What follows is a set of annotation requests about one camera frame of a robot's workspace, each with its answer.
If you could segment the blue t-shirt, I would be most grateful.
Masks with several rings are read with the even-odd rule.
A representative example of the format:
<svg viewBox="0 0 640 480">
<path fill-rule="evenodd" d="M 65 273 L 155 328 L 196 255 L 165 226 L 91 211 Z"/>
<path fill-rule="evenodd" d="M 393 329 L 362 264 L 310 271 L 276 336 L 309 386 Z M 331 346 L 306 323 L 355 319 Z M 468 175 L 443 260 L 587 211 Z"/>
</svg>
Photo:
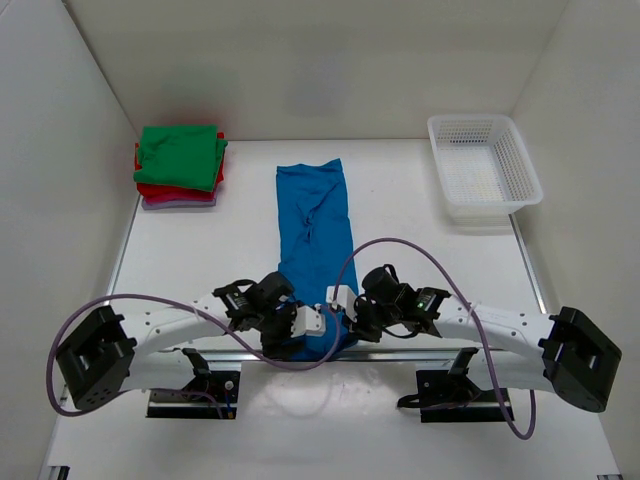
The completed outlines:
<svg viewBox="0 0 640 480">
<path fill-rule="evenodd" d="M 339 159 L 324 165 L 279 166 L 276 171 L 280 262 L 294 299 L 323 304 L 336 283 L 358 291 L 347 184 Z"/>
</svg>

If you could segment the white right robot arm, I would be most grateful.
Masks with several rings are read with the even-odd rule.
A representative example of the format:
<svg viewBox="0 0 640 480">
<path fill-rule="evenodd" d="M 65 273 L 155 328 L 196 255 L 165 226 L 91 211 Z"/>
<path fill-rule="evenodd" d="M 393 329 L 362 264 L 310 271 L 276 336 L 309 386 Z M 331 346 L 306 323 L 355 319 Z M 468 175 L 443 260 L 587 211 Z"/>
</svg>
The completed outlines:
<svg viewBox="0 0 640 480">
<path fill-rule="evenodd" d="M 550 315 L 466 307 L 446 290 L 399 282 L 389 264 L 367 274 L 362 287 L 344 320 L 358 339 L 377 343 L 401 325 L 409 337 L 472 343 L 438 379 L 420 384 L 415 400 L 421 407 L 464 404 L 495 385 L 552 392 L 592 413 L 607 406 L 622 353 L 578 309 L 564 307 Z"/>
</svg>

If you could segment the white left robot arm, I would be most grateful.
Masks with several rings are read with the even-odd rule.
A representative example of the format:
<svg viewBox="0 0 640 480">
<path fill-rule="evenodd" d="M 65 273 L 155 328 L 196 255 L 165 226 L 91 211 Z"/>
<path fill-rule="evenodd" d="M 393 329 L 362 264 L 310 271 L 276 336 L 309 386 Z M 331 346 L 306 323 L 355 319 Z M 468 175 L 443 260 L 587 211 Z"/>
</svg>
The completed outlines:
<svg viewBox="0 0 640 480">
<path fill-rule="evenodd" d="M 279 272 L 255 282 L 242 279 L 214 289 L 187 304 L 147 296 L 156 311 L 119 314 L 111 302 L 97 299 L 72 315 L 56 336 L 49 369 L 58 368 L 73 402 L 71 416 L 93 412 L 130 390 L 180 390 L 188 398 L 203 395 L 209 368 L 188 342 L 256 330 L 262 354 L 284 355 L 300 334 L 300 306 L 294 287 Z"/>
</svg>

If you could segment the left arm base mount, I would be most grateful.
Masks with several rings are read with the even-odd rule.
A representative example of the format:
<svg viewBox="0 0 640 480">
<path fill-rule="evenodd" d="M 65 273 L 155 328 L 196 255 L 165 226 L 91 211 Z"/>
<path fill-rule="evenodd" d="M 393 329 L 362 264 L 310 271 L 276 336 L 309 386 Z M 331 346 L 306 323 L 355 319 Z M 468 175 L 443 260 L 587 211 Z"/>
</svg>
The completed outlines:
<svg viewBox="0 0 640 480">
<path fill-rule="evenodd" d="M 192 379 L 181 389 L 152 390 L 147 417 L 234 420 L 237 416 L 240 366 L 213 367 L 192 348 L 185 348 L 182 353 L 191 362 Z"/>
</svg>

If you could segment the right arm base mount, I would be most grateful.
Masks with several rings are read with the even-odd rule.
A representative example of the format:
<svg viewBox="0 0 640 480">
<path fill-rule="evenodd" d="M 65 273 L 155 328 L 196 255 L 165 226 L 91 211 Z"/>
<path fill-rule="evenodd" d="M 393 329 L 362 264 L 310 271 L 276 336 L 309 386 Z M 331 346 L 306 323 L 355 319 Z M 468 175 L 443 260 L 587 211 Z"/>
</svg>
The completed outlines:
<svg viewBox="0 0 640 480">
<path fill-rule="evenodd" d="M 504 422 L 492 386 L 481 390 L 468 378 L 468 365 L 478 348 L 463 348 L 443 367 L 418 367 L 417 392 L 398 399 L 399 409 L 416 409 L 422 423 Z"/>
</svg>

